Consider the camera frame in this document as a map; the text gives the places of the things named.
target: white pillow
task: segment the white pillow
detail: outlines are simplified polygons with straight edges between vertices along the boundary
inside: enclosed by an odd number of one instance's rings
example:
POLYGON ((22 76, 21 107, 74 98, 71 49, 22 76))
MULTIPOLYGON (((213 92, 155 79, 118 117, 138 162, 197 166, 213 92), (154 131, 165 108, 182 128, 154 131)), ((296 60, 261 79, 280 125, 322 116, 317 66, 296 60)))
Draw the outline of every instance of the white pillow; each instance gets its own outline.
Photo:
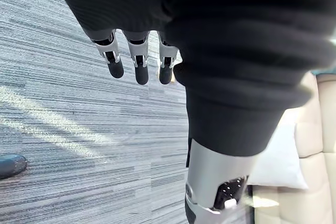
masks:
POLYGON ((297 112, 298 109, 290 109, 284 113, 267 148, 258 157, 248 185, 308 189, 295 145, 297 112))

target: gray carpet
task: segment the gray carpet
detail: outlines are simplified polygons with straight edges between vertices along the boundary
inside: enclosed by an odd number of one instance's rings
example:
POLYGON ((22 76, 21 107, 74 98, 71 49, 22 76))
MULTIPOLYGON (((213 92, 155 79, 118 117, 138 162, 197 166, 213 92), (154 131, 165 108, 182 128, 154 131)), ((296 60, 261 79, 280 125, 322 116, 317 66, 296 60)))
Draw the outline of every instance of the gray carpet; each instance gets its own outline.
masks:
POLYGON ((0 0, 0 154, 22 174, 0 181, 0 223, 187 223, 184 88, 156 76, 113 79, 63 0, 0 0))

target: black sleeve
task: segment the black sleeve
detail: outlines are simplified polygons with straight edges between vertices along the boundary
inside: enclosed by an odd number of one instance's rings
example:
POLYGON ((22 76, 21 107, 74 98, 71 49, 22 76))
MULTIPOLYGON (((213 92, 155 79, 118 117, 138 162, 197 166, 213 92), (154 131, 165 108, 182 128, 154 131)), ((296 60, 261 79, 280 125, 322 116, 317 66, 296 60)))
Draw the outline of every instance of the black sleeve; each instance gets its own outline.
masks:
POLYGON ((265 149, 287 108, 310 97, 300 80, 335 58, 335 0, 66 0, 95 31, 162 30, 180 49, 190 138, 214 151, 265 149))

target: black shoe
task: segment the black shoe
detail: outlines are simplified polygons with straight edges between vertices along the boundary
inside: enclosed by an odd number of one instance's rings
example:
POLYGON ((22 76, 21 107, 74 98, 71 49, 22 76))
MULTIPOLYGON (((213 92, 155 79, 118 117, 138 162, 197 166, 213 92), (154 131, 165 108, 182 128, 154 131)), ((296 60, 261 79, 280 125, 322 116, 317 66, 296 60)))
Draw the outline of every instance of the black shoe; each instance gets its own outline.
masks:
POLYGON ((0 156, 0 179, 13 177, 23 172, 27 167, 27 160, 19 154, 0 156))

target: robotic hand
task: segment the robotic hand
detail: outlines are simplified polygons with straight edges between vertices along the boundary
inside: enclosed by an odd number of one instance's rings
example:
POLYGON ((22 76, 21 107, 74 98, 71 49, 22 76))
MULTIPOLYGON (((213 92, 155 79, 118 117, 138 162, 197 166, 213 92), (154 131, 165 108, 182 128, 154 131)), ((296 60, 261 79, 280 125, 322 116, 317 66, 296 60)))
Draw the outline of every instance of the robotic hand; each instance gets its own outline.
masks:
POLYGON ((225 221, 284 110, 309 99, 303 75, 335 58, 328 38, 336 0, 65 1, 116 78, 123 67, 115 29, 128 40, 139 84, 148 81, 148 31, 160 31, 163 84, 180 50, 174 74, 187 97, 189 223, 225 221))

